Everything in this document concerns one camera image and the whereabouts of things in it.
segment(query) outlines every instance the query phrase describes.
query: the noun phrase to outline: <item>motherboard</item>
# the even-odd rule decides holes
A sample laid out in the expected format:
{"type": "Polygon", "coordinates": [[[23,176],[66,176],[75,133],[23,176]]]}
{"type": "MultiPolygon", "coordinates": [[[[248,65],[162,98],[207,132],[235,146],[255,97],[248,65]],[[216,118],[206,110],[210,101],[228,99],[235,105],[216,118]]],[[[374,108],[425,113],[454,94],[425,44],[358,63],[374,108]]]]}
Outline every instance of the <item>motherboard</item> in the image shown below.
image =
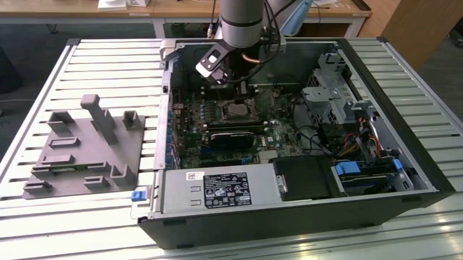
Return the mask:
{"type": "Polygon", "coordinates": [[[291,94],[258,88],[250,99],[230,100],[227,89],[191,93],[174,104],[182,168],[268,163],[305,153],[293,122],[291,94]]]}

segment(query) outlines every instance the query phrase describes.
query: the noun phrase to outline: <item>blue drive latch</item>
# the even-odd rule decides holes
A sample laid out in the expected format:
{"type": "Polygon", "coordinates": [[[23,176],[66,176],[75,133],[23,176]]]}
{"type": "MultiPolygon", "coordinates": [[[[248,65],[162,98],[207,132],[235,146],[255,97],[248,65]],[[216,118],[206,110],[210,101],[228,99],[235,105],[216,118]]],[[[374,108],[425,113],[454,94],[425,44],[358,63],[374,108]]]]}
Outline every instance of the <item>blue drive latch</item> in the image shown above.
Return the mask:
{"type": "Polygon", "coordinates": [[[355,161],[342,161],[334,169],[338,175],[361,173],[359,164],[355,161]]]}

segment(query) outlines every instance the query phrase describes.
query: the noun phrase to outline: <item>blue tab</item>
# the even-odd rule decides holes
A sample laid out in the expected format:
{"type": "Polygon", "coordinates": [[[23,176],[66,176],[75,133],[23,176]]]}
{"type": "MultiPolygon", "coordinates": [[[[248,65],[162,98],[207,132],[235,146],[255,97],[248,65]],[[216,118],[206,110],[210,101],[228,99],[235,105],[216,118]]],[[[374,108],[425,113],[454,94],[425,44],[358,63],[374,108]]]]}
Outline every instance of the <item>blue tab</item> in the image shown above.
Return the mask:
{"type": "Polygon", "coordinates": [[[342,169],[339,164],[334,167],[334,169],[337,170],[338,175],[343,175],[345,174],[345,171],[343,171],[343,169],[342,169]]]}
{"type": "Polygon", "coordinates": [[[338,175],[361,173],[361,168],[355,161],[342,161],[335,166],[335,169],[338,175]]]}
{"type": "Polygon", "coordinates": [[[147,200],[147,191],[134,191],[132,192],[132,201],[142,202],[147,200]]]}
{"type": "Polygon", "coordinates": [[[399,159],[394,159],[394,165],[398,169],[398,171],[401,171],[405,167],[402,166],[402,162],[399,159]]]}

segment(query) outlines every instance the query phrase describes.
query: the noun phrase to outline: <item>white box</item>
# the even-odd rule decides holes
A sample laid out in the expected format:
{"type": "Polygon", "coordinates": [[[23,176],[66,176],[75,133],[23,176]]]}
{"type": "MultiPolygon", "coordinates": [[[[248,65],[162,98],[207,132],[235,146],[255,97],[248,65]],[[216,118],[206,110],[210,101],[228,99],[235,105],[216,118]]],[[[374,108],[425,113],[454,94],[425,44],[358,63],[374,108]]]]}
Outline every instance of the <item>white box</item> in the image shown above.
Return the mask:
{"type": "Polygon", "coordinates": [[[127,10],[126,0],[99,0],[99,11],[127,10]]]}
{"type": "Polygon", "coordinates": [[[150,0],[127,0],[127,4],[134,7],[146,7],[150,4],[150,0]]]}

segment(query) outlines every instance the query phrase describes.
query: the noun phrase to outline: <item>wooden desk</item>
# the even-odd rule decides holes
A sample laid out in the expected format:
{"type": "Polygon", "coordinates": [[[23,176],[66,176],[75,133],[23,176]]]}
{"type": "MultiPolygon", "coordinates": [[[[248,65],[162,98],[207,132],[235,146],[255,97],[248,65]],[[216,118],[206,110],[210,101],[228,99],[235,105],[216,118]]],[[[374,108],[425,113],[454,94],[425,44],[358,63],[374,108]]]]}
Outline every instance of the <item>wooden desk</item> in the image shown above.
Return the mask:
{"type": "MultiPolygon", "coordinates": [[[[349,24],[346,37],[355,37],[371,12],[361,11],[351,0],[326,7],[313,8],[305,23],[349,24]]],[[[207,23],[211,12],[210,0],[151,0],[147,7],[112,12],[99,12],[98,0],[0,0],[0,23],[152,23],[158,38],[166,37],[166,23],[207,23]]]]}
{"type": "Polygon", "coordinates": [[[147,7],[99,12],[98,0],[0,0],[0,24],[152,23],[154,1],[147,7]]]}
{"type": "MultiPolygon", "coordinates": [[[[349,24],[346,37],[357,37],[365,19],[371,16],[371,11],[361,11],[351,0],[325,5],[329,9],[311,8],[305,23],[349,24]]],[[[218,17],[220,0],[218,1],[214,16],[218,17]]],[[[212,0],[156,0],[154,6],[154,26],[156,37],[164,32],[166,23],[208,23],[211,21],[212,0]]]]}
{"type": "Polygon", "coordinates": [[[99,0],[0,0],[0,17],[128,18],[154,14],[154,1],[147,7],[110,12],[99,12],[98,6],[99,0]]]}

